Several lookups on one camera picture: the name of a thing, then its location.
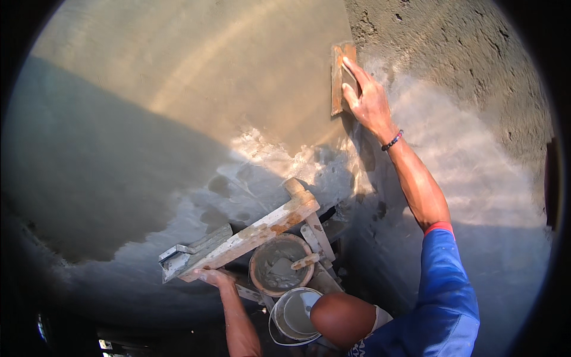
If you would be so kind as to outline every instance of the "red sleeve cuff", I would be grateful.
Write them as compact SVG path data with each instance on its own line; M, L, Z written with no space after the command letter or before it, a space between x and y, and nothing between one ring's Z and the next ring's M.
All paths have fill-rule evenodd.
M444 230L450 231L450 233L452 233L452 236L454 236L454 232L452 231L452 225L448 222L436 222L436 223L434 223L433 225L428 227L426 232L424 232L424 236L426 237L427 234L429 234L430 232L432 232L435 229L444 229Z

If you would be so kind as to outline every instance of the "forearm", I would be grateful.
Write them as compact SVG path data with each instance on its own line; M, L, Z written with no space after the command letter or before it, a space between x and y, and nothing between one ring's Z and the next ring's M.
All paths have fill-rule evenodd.
M226 319L226 342L230 357L261 356L260 340L240 301L236 286L220 286L220 297Z
M379 131L377 138L382 145L386 145L398 132L398 128L390 122L389 127ZM388 153L408 206L423 232L436 222L450 223L450 211L442 190L406 141L401 138Z

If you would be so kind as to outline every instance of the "plastering trowel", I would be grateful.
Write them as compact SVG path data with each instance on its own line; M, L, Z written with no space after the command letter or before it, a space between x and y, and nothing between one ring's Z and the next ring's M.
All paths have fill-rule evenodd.
M361 94L359 83L349 68L343 64L343 57L357 61L357 52L353 42L343 42L331 47L331 116L342 111L351 112L349 104L343 98L343 83L349 84L357 96Z

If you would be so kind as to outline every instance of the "sleeve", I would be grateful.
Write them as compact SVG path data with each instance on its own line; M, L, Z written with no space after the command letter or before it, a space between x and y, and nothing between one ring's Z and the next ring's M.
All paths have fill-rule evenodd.
M417 308L426 305L480 320L476 293L460 261L452 225L447 222L433 224L424 236Z

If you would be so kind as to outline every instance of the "trowel handle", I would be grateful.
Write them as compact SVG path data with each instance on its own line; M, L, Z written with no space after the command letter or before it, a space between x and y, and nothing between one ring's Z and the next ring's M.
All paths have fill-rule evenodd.
M298 270L307 267L310 264L317 263L318 261L319 261L319 254L311 253L305 258L301 258L298 261L291 263L291 268L293 270Z

